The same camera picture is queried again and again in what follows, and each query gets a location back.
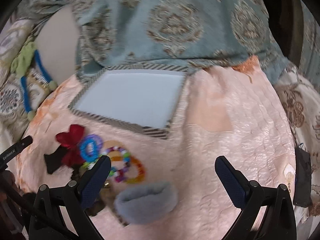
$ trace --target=shiny pink cloth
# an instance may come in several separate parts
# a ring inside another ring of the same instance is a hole
[[[37,191],[43,183],[49,187],[67,184],[71,169],[63,167],[48,175],[43,154],[58,147],[55,134],[78,123],[86,127],[86,133],[124,143],[145,166],[145,182],[171,181],[179,191],[176,208],[148,225],[123,228],[104,209],[92,221],[105,239],[221,239],[240,210],[232,205],[214,171],[219,155],[225,155],[248,180],[268,187],[284,183],[292,196],[294,192],[295,156],[287,117],[258,61],[254,67],[252,83],[247,75],[219,66],[188,78],[167,140],[71,114],[67,106],[82,87],[72,76],[43,103],[31,122],[26,134],[34,142],[18,158],[17,182],[24,191]],[[201,91],[206,87],[212,91]],[[200,93],[202,102],[197,100]],[[225,122],[205,124],[197,109],[206,118],[221,117]],[[114,185],[118,192],[134,186]]]

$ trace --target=silver screw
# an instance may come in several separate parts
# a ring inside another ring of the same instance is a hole
[[[256,182],[255,180],[250,180],[250,185],[251,185],[252,187],[257,187],[257,186],[259,185],[259,183]]]
[[[44,191],[47,188],[47,185],[43,184],[40,186],[39,190]]]
[[[77,182],[75,180],[69,181],[68,183],[69,187],[74,187],[75,185],[77,185]]]
[[[285,184],[281,184],[280,188],[283,189],[283,190],[287,190],[287,186]]]

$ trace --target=red fabric bow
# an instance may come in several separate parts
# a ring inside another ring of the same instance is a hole
[[[61,132],[56,135],[56,140],[61,146],[68,149],[66,155],[62,158],[61,163],[72,167],[75,164],[82,165],[84,159],[80,156],[80,150],[77,144],[84,134],[84,127],[78,124],[70,125],[69,132]]]

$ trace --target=green cloth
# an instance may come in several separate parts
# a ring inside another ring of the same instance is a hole
[[[18,56],[11,63],[11,73],[16,73],[18,78],[25,76],[31,65],[33,54],[36,50],[36,44],[33,41],[26,43]]]

